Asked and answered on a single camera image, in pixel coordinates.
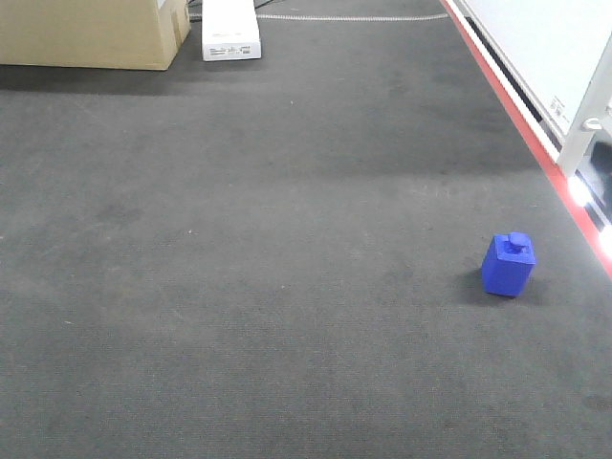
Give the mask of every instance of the white device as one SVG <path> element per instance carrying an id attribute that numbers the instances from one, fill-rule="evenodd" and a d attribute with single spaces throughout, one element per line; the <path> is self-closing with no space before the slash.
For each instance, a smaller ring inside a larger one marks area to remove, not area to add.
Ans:
<path id="1" fill-rule="evenodd" d="M 202 1 L 202 55 L 205 61 L 261 57 L 253 0 Z"/>

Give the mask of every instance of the blue toy block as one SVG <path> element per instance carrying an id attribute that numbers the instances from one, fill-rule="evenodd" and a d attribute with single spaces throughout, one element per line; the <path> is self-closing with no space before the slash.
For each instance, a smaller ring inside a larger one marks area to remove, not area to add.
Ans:
<path id="1" fill-rule="evenodd" d="M 532 241 L 524 232 L 496 234 L 482 262 L 482 283 L 488 294 L 519 296 L 536 265 Z"/>

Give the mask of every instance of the red stripe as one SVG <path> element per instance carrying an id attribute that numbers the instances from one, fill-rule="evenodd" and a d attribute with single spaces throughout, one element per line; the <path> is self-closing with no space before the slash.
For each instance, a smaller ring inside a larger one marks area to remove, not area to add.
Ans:
<path id="1" fill-rule="evenodd" d="M 612 278 L 612 259 L 608 257 L 601 249 L 599 238 L 600 232 L 591 220 L 591 217 L 589 217 L 588 213 L 584 208 L 578 206 L 574 202 L 574 199 L 572 199 L 572 196 L 569 193 L 567 179 L 565 178 L 559 167 L 553 162 L 549 154 L 546 152 L 546 148 L 544 148 L 544 145 L 542 145 L 542 143 L 539 141 L 536 134 L 518 110 L 518 107 L 516 107 L 504 86 L 495 76 L 492 67 L 489 65 L 485 57 L 480 53 L 474 42 L 471 40 L 470 35 L 464 28 L 463 24 L 461 23 L 461 21 L 459 21 L 459 18 L 450 8 L 448 0 L 441 0 L 441 2 L 447 9 L 448 14 L 457 26 L 459 33 L 470 48 L 472 55 L 476 59 L 476 62 L 478 62 L 478 65 L 485 74 L 485 77 L 489 81 L 489 84 L 499 97 L 501 103 L 506 109 L 506 112 L 508 112 L 508 115 L 510 115 L 510 118 L 518 129 L 518 132 L 522 136 L 525 143 L 527 143 L 527 146 L 529 146 L 530 150 L 534 154 L 535 159 L 548 177 L 548 180 L 550 180 L 551 184 L 557 191 L 559 198 L 567 207 L 570 214 L 574 218 L 574 221 L 582 231 L 582 234 L 593 248 L 595 255 L 603 264 L 603 267 L 607 271 L 608 275 Z"/>

